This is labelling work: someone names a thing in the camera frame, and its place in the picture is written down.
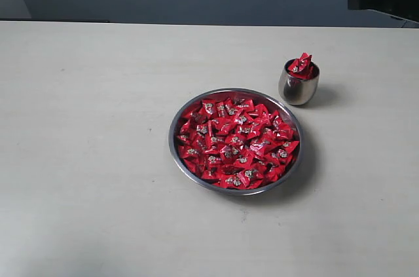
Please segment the stainless steel cup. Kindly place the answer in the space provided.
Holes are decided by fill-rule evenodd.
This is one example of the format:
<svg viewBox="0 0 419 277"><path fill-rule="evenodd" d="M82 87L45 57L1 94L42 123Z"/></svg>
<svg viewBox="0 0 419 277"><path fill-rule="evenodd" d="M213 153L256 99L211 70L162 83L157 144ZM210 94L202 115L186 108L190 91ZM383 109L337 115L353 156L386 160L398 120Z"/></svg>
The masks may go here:
<svg viewBox="0 0 419 277"><path fill-rule="evenodd" d="M299 79L289 74L287 68L293 63L288 60L280 75L278 81L278 92L281 98L290 105L304 105L308 103L316 93L319 83L319 67L315 63L311 63L313 67L313 78Z"/></svg>

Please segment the red candy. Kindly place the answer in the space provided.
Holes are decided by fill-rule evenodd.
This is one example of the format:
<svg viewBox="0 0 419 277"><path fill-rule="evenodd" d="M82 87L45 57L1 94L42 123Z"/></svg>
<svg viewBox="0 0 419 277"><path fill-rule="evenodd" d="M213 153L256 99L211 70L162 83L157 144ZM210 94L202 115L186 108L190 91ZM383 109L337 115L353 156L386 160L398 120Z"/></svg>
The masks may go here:
<svg viewBox="0 0 419 277"><path fill-rule="evenodd" d="M290 76L298 79L310 79L312 74L311 61L309 59L295 59L287 68Z"/></svg>
<svg viewBox="0 0 419 277"><path fill-rule="evenodd" d="M218 186L224 189L244 189L244 184L242 180L237 175L222 175Z"/></svg>
<svg viewBox="0 0 419 277"><path fill-rule="evenodd" d="M273 165L288 165L293 160L293 154L285 149L270 151L264 156L265 160Z"/></svg>
<svg viewBox="0 0 419 277"><path fill-rule="evenodd" d="M245 112L253 112L255 110L252 99L240 99L236 101L235 106Z"/></svg>
<svg viewBox="0 0 419 277"><path fill-rule="evenodd" d="M312 55L309 55L306 52L303 52L300 56L300 58L297 60L297 67L298 71L303 71L310 67L312 60Z"/></svg>
<svg viewBox="0 0 419 277"><path fill-rule="evenodd" d="M208 119L213 119L217 116L217 108L215 100L202 100L202 107L199 111L201 115L206 116Z"/></svg>

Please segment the round steel plate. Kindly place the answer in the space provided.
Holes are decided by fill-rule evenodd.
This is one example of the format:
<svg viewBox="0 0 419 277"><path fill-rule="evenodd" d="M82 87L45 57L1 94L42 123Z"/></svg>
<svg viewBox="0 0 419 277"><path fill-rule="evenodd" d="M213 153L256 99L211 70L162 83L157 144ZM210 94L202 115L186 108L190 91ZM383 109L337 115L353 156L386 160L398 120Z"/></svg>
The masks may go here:
<svg viewBox="0 0 419 277"><path fill-rule="evenodd" d="M235 104L252 99L255 110ZM202 100L215 100L217 116L199 113ZM297 118L266 94L244 88L222 88L188 101L175 115L168 133L170 153L179 169L197 184L223 194L247 196L283 183L302 161L304 138ZM285 149L288 165L273 165L264 156ZM218 186L222 175L237 175L244 189Z"/></svg>

